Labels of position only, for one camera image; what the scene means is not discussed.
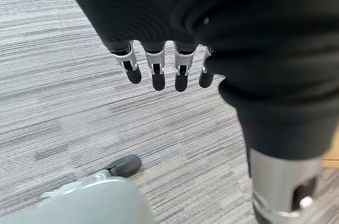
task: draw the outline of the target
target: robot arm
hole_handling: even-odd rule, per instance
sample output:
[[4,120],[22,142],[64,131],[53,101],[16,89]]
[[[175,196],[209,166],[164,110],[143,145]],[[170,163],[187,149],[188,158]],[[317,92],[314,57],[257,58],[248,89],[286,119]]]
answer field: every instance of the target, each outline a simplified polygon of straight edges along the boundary
[[314,199],[339,114],[337,1],[77,0],[104,43],[214,50],[203,71],[226,76],[219,90],[243,128],[260,223],[284,223]]

